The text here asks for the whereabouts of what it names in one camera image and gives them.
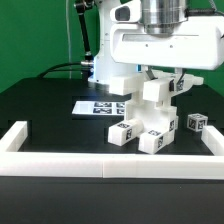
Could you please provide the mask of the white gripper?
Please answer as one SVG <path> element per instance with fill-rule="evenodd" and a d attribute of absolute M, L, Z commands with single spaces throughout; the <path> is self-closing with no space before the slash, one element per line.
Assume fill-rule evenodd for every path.
<path fill-rule="evenodd" d="M 140 25 L 114 25 L 111 56 L 116 62 L 149 65 L 148 81 L 156 80 L 150 66 L 173 67 L 169 91 L 181 91 L 186 69 L 214 70 L 224 62 L 223 30 L 216 24 L 181 24 L 171 35 L 150 35 Z"/>

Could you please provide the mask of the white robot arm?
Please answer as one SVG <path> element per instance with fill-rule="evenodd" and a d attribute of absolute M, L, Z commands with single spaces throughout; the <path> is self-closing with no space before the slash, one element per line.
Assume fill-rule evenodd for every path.
<path fill-rule="evenodd" d="M 112 93 L 181 92 L 203 83 L 187 69 L 214 70 L 224 63 L 224 14 L 214 8 L 190 9 L 186 0 L 76 0 L 82 29 L 94 6 L 100 51 L 92 56 L 84 36 L 86 59 L 94 62 L 93 81 Z"/>

